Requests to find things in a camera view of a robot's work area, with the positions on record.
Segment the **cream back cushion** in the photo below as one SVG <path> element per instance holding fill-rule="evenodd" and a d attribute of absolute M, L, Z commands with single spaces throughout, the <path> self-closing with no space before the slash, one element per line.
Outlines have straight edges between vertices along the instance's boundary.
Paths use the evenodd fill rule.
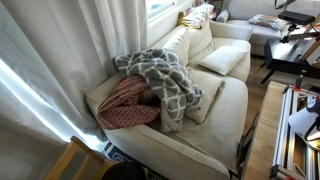
<path fill-rule="evenodd" d="M 212 40 L 212 34 L 209 22 L 206 22 L 201 29 L 181 27 L 163 47 L 173 51 L 187 66 L 189 60 L 205 48 L 207 48 Z"/>

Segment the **cream fabric couch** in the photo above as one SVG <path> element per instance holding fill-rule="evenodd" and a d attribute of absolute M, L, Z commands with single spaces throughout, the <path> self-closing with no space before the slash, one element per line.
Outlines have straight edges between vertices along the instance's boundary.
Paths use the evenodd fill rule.
<path fill-rule="evenodd" d="M 237 148 L 246 121 L 250 56 L 225 75 L 197 63 L 210 61 L 223 46 L 250 51 L 251 34 L 250 27 L 212 20 L 201 30 L 191 29 L 181 51 L 188 55 L 193 80 L 209 98 L 208 107 L 186 115 L 179 132 L 162 133 L 158 120 L 105 130 L 111 143 L 170 180 L 229 180 L 237 170 Z"/>

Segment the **red patterned blanket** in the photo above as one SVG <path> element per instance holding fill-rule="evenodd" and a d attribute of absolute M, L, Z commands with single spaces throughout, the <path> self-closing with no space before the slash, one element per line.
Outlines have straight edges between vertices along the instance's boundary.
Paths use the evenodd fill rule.
<path fill-rule="evenodd" d="M 98 107 L 98 123 L 108 130 L 133 127 L 153 121 L 160 114 L 156 104 L 140 104 L 139 96 L 149 88 L 142 76 L 123 78 Z"/>

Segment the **white sheer curtain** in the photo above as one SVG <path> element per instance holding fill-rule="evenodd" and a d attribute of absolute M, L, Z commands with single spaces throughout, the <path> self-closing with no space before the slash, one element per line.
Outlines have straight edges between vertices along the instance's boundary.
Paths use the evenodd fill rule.
<path fill-rule="evenodd" d="M 84 100 L 113 58 L 147 47 L 146 0 L 1 0 L 4 61 L 55 112 L 52 124 L 106 139 Z"/>

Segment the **light wooden stool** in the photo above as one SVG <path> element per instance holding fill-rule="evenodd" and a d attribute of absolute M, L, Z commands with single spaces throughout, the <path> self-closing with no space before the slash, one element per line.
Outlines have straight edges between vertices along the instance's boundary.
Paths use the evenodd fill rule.
<path fill-rule="evenodd" d="M 115 164 L 116 161 L 103 157 L 72 136 L 44 180 L 101 180 L 103 174 Z"/>

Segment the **black side table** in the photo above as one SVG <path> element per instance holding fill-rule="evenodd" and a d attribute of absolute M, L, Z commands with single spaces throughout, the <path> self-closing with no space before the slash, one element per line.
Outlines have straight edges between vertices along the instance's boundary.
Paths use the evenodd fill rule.
<path fill-rule="evenodd" d="M 308 40 L 299 45 L 295 41 L 281 43 L 278 39 L 269 39 L 264 46 L 264 66 L 270 72 L 260 82 L 263 85 L 276 71 L 298 75 L 302 73 L 310 78 L 320 78 L 320 69 L 312 67 L 305 60 L 300 60 Z"/>

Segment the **cream square throw pillow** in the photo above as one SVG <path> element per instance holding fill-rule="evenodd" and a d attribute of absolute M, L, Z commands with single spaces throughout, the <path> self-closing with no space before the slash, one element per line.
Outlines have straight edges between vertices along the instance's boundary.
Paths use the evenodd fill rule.
<path fill-rule="evenodd" d="M 205 68 L 227 75 L 248 52 L 233 46 L 222 46 L 198 62 Z"/>

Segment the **floral yellow pillow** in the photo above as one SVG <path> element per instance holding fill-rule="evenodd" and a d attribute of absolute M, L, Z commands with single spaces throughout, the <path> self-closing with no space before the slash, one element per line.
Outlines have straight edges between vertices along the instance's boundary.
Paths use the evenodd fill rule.
<path fill-rule="evenodd" d="M 183 25 L 193 29 L 202 29 L 210 15 L 213 13 L 214 6 L 202 4 L 192 8 L 189 13 L 178 20 L 178 25 Z"/>

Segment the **black round pan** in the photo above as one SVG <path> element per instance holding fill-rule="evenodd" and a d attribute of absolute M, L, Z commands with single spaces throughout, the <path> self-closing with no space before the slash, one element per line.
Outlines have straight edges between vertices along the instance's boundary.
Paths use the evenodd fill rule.
<path fill-rule="evenodd" d="M 144 169 L 133 163 L 119 163 L 111 166 L 101 180 L 146 180 Z"/>

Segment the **patterned cushion on gray sofa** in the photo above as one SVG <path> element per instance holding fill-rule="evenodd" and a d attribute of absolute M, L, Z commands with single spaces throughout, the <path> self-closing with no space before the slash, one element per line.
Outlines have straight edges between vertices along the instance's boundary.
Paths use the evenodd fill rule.
<path fill-rule="evenodd" d="M 251 24 L 265 26 L 275 30 L 282 30 L 283 27 L 286 25 L 285 20 L 282 20 L 273 16 L 263 15 L 263 14 L 254 15 L 249 19 L 249 22 Z"/>

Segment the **gray and white patterned blanket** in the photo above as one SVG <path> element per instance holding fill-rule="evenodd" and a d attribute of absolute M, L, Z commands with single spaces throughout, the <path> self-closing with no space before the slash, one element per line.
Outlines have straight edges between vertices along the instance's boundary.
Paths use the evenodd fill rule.
<path fill-rule="evenodd" d="M 184 112 L 197 109 L 203 103 L 203 91 L 172 50 L 147 49 L 117 56 L 114 62 L 127 76 L 142 76 L 161 100 L 165 110 L 165 116 L 161 118 L 163 132 L 180 131 Z"/>

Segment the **wooden table with metal rails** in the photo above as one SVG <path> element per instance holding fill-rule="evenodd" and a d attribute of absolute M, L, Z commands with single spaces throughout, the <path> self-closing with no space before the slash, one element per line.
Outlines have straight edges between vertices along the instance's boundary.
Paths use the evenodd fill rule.
<path fill-rule="evenodd" d="M 320 180 L 319 139 L 305 141 L 289 125 L 289 116 L 316 97 L 291 85 L 268 85 L 242 180 Z"/>

